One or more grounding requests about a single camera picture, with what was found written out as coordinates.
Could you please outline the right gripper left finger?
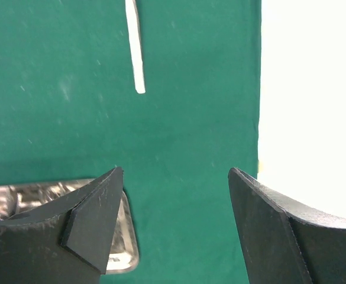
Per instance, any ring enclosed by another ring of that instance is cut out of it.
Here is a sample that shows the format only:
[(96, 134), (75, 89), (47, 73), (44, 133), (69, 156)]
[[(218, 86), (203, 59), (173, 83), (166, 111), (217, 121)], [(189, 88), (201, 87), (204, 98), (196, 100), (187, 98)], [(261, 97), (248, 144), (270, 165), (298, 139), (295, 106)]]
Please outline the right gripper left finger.
[(0, 220), (0, 283), (98, 283), (123, 191), (116, 167), (91, 183)]

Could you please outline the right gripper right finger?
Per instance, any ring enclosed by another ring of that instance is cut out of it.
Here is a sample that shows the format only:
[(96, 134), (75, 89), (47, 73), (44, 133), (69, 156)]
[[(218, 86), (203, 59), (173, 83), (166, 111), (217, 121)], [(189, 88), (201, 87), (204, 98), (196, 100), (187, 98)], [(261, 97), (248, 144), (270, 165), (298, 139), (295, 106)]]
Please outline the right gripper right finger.
[(346, 284), (346, 218), (232, 168), (229, 194), (250, 283)]

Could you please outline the steel instrument tray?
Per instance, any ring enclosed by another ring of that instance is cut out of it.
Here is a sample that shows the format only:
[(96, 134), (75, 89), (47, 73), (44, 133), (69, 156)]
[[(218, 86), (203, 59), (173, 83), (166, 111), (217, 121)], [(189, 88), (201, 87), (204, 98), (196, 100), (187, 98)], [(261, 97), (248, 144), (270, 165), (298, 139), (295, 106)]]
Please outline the steel instrument tray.
[[(59, 182), (67, 182), (74, 180), (63, 180)], [(92, 181), (92, 179), (79, 179), (84, 186)], [(128, 198), (125, 192), (122, 193), (119, 206), (117, 223), (112, 239), (111, 251), (106, 267), (106, 274), (123, 274), (134, 270), (139, 263), (139, 251), (134, 225)]]

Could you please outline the green surgical cloth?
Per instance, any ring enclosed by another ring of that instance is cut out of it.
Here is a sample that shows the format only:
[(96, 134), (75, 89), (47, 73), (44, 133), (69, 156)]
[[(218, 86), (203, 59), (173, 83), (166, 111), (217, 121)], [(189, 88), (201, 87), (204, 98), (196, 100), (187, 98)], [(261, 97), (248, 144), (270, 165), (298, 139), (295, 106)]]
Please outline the green surgical cloth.
[(247, 283), (228, 188), (255, 176), (260, 1), (0, 1), (0, 185), (120, 166), (140, 262), (102, 283)]

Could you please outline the steel forceps tweezers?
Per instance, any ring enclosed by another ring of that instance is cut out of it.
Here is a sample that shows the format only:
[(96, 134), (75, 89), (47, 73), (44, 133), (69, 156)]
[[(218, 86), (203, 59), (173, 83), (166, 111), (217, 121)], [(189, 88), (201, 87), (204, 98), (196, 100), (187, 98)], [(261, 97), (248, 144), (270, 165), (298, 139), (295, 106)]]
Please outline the steel forceps tweezers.
[(140, 21), (138, 17), (137, 3), (135, 0), (125, 0), (125, 14), (127, 20), (128, 40), (130, 45), (135, 90), (139, 94), (144, 94), (145, 80), (141, 49)]

